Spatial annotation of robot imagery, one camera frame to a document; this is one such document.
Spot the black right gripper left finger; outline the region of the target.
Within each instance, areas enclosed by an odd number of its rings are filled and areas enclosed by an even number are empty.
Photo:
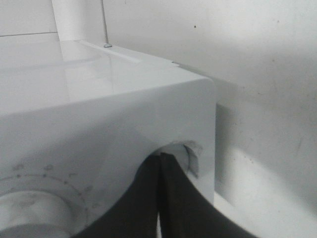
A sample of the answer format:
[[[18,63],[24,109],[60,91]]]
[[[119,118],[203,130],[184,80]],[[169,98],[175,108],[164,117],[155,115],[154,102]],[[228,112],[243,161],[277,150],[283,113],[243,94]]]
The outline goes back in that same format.
[[[155,238],[158,219],[159,156],[151,155],[139,167],[120,199],[75,238]]]

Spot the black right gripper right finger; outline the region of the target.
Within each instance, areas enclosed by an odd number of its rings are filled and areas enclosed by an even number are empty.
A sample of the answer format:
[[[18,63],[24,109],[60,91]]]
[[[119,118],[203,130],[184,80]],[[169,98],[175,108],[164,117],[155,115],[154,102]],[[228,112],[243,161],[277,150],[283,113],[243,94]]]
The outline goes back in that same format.
[[[253,238],[210,204],[173,155],[160,153],[159,220],[164,238]]]

